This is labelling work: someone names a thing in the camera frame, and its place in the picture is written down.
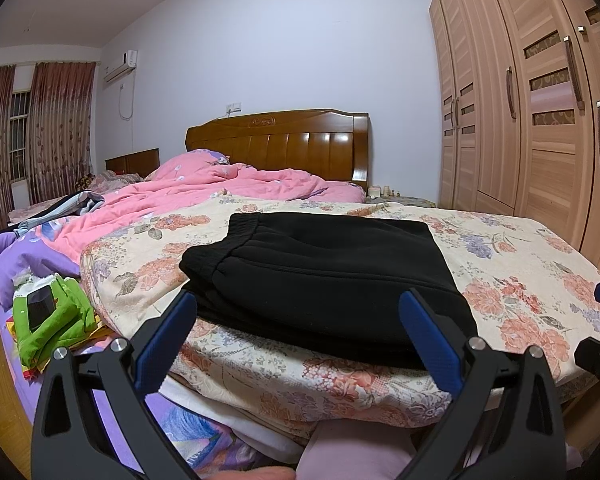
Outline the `black pants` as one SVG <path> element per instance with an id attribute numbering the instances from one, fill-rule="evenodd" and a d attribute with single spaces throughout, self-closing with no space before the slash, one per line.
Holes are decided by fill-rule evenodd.
<path id="1" fill-rule="evenodd" d="M 422 370 L 399 318 L 416 290 L 467 338 L 477 324 L 420 221 L 232 214 L 227 234 L 180 262 L 204 320 L 347 361 Z"/>

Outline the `grey folded clothing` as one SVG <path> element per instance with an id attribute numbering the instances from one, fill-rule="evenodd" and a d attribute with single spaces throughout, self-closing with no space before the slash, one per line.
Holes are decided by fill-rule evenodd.
<path id="1" fill-rule="evenodd" d="M 82 216 L 101 207 L 105 203 L 105 197 L 92 191 L 80 191 L 68 195 L 47 209 L 35 214 L 33 217 L 21 221 L 15 227 L 14 232 L 23 236 L 36 226 L 45 222 L 65 218 L 68 216 Z"/>

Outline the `floral cream bed sheet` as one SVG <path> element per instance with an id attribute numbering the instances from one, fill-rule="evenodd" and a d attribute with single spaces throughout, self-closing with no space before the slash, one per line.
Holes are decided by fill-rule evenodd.
<path id="1" fill-rule="evenodd" d="M 179 292 L 197 318 L 174 391 L 306 437 L 324 419 L 415 428 L 449 404 L 399 315 L 416 296 L 465 337 L 544 352 L 559 390 L 600 340 L 600 270 L 546 226 L 484 212 L 222 196 L 88 244 L 81 278 L 123 337 Z"/>

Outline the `purple bed sheet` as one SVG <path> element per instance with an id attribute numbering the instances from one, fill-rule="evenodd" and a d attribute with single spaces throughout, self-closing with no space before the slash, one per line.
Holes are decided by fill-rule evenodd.
<path id="1" fill-rule="evenodd" d="M 18 404 L 28 422 L 34 419 L 42 372 L 21 365 L 12 326 L 12 300 L 17 292 L 44 287 L 58 276 L 78 278 L 78 267 L 34 235 L 18 238 L 12 233 L 0 234 L 0 336 Z M 148 396 L 146 404 L 178 452 L 202 478 L 222 470 L 249 469 L 261 457 L 227 426 L 186 410 L 159 393 Z"/>

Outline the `green cloth bundle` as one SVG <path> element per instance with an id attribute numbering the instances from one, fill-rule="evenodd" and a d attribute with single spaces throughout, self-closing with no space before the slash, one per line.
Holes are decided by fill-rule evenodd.
<path id="1" fill-rule="evenodd" d="M 16 290 L 12 322 L 20 363 L 28 370 L 43 366 L 56 348 L 86 341 L 99 318 L 75 278 L 53 274 Z"/>

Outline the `pink pillow at front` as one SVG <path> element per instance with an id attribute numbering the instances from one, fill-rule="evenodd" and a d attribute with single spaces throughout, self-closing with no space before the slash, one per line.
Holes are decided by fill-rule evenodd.
<path id="1" fill-rule="evenodd" d="M 299 480 L 395 479 L 416 450 L 411 431 L 338 419 L 320 422 L 299 460 Z"/>

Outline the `pink quilt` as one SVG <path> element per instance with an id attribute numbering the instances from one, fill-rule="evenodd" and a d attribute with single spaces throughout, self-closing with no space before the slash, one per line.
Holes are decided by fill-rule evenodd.
<path id="1" fill-rule="evenodd" d="M 149 179 L 104 196 L 104 203 L 83 216 L 70 216 L 34 229 L 55 252 L 77 263 L 94 240 L 143 218 L 201 204 L 228 193 L 256 200 L 317 200 L 363 203 L 365 192 L 353 183 L 325 180 L 299 169 L 260 170 L 209 150 L 175 156 Z"/>

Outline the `light wooden wardrobe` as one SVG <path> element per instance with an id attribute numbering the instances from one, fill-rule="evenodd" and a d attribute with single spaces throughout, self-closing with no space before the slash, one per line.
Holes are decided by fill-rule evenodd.
<path id="1" fill-rule="evenodd" d="M 446 208 L 539 221 L 600 269 L 600 0 L 431 0 Z"/>

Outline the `brown wooden headboard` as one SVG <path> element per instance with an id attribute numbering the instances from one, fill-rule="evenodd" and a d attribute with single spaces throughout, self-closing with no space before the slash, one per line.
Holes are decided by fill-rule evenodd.
<path id="1" fill-rule="evenodd" d="M 298 169 L 368 187 L 370 118 L 341 110 L 279 110 L 190 127 L 185 148 L 220 152 L 261 170 Z"/>

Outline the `white wall socket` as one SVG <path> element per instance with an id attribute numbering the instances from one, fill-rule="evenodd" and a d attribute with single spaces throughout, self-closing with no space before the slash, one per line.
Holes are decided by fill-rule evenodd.
<path id="1" fill-rule="evenodd" d="M 242 104 L 240 104 L 239 102 L 230 103 L 226 107 L 226 114 L 230 115 L 230 114 L 234 114 L 234 113 L 239 113 L 241 110 L 242 110 Z"/>

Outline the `white wall air conditioner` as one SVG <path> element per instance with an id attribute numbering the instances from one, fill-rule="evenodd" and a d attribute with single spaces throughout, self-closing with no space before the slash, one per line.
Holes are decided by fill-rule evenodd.
<path id="1" fill-rule="evenodd" d="M 104 76 L 102 76 L 104 84 L 111 84 L 121 77 L 129 75 L 133 70 L 136 70 L 137 58 L 137 50 L 126 50 L 117 61 L 107 64 L 105 66 Z"/>

